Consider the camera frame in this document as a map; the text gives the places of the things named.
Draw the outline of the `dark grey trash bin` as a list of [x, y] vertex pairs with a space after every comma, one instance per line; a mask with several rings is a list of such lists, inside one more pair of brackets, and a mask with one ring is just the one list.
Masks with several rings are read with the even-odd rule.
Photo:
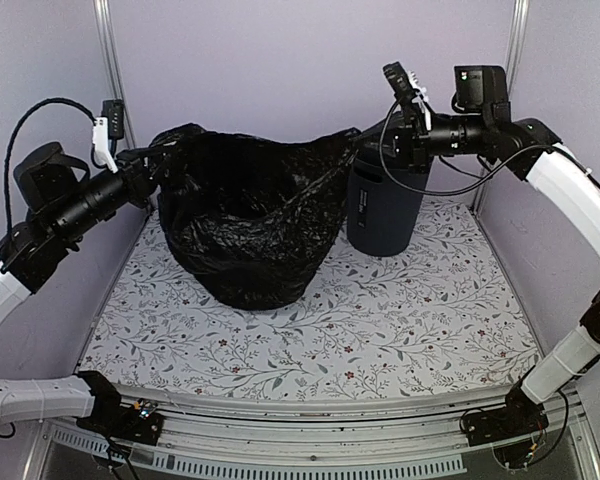
[[431, 166], [415, 165], [395, 150], [396, 134], [387, 132], [378, 152], [382, 124], [362, 132], [348, 181], [347, 238], [358, 251], [395, 256], [410, 243]]

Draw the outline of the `black plastic trash bag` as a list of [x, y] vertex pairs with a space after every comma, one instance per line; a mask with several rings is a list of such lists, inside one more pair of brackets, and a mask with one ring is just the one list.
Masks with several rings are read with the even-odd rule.
[[344, 223], [359, 130], [282, 143], [189, 123], [159, 133], [158, 213], [169, 251], [219, 302], [300, 299]]

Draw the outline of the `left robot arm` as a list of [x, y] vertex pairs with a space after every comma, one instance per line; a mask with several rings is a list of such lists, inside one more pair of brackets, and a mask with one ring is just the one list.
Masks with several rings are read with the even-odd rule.
[[[26, 219], [0, 240], [0, 324], [55, 273], [86, 232], [127, 204], [148, 205], [166, 165], [163, 146], [125, 150], [118, 170], [89, 173], [57, 142], [31, 152], [14, 170], [28, 206]], [[74, 417], [78, 427], [106, 439], [154, 445], [164, 418], [154, 402], [125, 407], [103, 374], [80, 371], [64, 378], [0, 379], [0, 426], [18, 421]]]

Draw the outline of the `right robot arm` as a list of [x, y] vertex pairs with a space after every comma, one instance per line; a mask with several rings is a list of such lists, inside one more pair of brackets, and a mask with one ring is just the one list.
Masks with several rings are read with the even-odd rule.
[[[459, 189], [471, 192], [503, 169], [529, 184], [576, 228], [600, 259], [600, 184], [563, 141], [537, 119], [514, 121], [506, 73], [498, 65], [457, 66], [450, 115], [435, 113], [415, 74], [400, 63], [383, 74], [403, 124], [394, 136], [397, 158], [425, 167], [436, 156], [477, 155], [490, 171]], [[517, 436], [549, 397], [600, 358], [600, 291], [579, 324], [509, 391], [497, 427]]]

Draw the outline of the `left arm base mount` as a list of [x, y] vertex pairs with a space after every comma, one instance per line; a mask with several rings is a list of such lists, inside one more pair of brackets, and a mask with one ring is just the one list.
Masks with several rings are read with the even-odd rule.
[[94, 409], [89, 417], [77, 419], [76, 425], [105, 439], [156, 446], [164, 424], [158, 406], [156, 401], [143, 398], [128, 406], [110, 403]]

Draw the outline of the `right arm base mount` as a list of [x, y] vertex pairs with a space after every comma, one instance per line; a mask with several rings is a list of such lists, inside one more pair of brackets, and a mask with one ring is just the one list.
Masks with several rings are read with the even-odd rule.
[[479, 446], [540, 433], [549, 426], [542, 404], [507, 401], [504, 406], [466, 411], [459, 428], [470, 446]]

